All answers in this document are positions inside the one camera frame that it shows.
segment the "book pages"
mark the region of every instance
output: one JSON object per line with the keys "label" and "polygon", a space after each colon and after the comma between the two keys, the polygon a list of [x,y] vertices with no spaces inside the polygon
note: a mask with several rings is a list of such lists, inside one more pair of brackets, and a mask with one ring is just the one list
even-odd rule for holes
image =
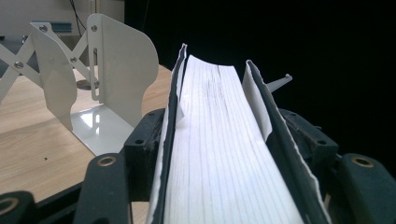
{"label": "book pages", "polygon": [[232,66],[190,56],[163,223],[303,223]]}

